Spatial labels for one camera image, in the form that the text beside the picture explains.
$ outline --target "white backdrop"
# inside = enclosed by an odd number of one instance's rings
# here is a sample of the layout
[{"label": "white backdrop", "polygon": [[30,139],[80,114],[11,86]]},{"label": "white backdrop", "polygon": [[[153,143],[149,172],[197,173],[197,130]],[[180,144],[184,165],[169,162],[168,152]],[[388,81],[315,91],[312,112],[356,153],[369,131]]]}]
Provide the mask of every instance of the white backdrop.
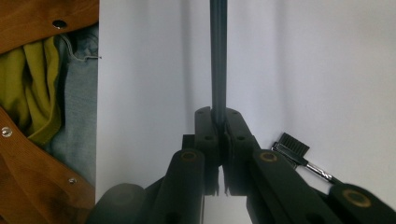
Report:
[{"label": "white backdrop", "polygon": [[[229,0],[228,18],[227,106],[261,147],[287,132],[396,208],[396,3]],[[209,0],[101,1],[99,46],[97,200],[161,178],[211,105]],[[205,223],[249,223],[245,199],[222,192]]]}]

